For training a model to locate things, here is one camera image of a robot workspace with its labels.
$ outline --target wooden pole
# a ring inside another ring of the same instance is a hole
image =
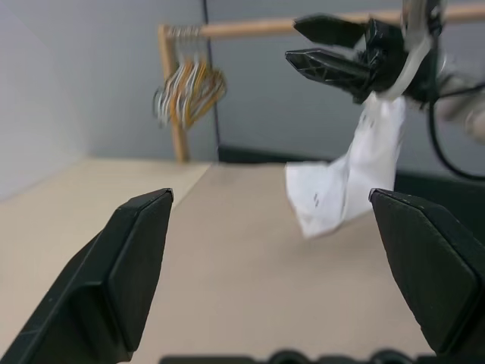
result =
[[[372,11],[370,13],[336,14],[337,17],[352,21],[365,22],[369,17],[382,20],[386,23],[399,24],[401,11]],[[273,36],[295,33],[293,19],[261,19],[226,24],[209,24],[200,27],[200,36],[206,38],[230,38],[238,36]],[[446,9],[446,22],[448,24],[473,23],[485,21],[485,3],[467,5],[453,5]]]
[[[169,29],[170,27],[167,25],[158,27],[158,48],[164,80],[167,80],[177,70],[174,41],[168,37]],[[186,132],[179,124],[171,123],[171,129],[175,158],[179,163],[186,163],[190,158]]]

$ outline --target wooden clothes rack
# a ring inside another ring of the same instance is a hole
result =
[[[363,23],[370,17],[381,21],[399,24],[400,11],[373,11],[371,13],[336,14],[342,19]],[[446,10],[448,24],[466,24],[485,21],[485,4],[468,4],[449,6]],[[161,66],[166,80],[177,69],[175,57],[175,42],[178,39],[203,37],[206,39],[233,38],[241,36],[276,36],[296,34],[292,18],[262,19],[225,24],[207,24],[200,27],[170,26],[162,24],[158,27],[158,47]],[[189,161],[189,146],[186,131],[181,125],[172,124],[172,140],[175,156],[178,162]]]

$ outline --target white wall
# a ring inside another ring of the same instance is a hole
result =
[[[317,12],[399,9],[401,0],[207,0],[209,22],[298,17]],[[450,0],[456,5],[469,0]],[[485,64],[484,24],[448,27],[447,51]],[[221,144],[318,158],[336,158],[352,140],[361,112],[350,95],[300,76],[284,58],[287,50],[312,48],[303,36],[215,40],[214,65],[224,70],[227,95],[218,104]],[[485,147],[460,127],[442,126],[446,153],[469,171],[485,173]],[[410,112],[399,167],[446,173],[431,149],[425,117]]]
[[[173,158],[157,25],[202,21],[201,0],[1,0],[0,199],[86,153]],[[213,123],[189,133],[196,159],[216,159]]]

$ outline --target gray wall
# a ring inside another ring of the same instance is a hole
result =
[[[397,9],[401,4],[400,0],[208,0],[208,13],[214,23]],[[443,35],[444,46],[485,64],[485,48],[479,46],[484,32],[483,24],[449,27]],[[221,143],[321,158],[337,157],[347,150],[361,107],[339,90],[299,76],[284,59],[286,50],[312,46],[302,36],[213,41],[214,64],[224,70],[228,82],[227,96],[218,106]],[[485,173],[485,147],[475,145],[461,128],[440,129],[453,161]],[[425,118],[417,112],[408,114],[399,167],[445,173],[428,143]]]
[[[2,0],[0,199],[86,153],[172,158],[157,25],[202,21],[199,0]],[[196,159],[216,158],[213,123],[189,133]]]

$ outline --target white cloth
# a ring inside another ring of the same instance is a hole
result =
[[[392,190],[402,141],[405,101],[365,101],[354,139],[345,155],[325,162],[286,165],[286,194],[305,237],[329,233],[369,211],[373,188]]]

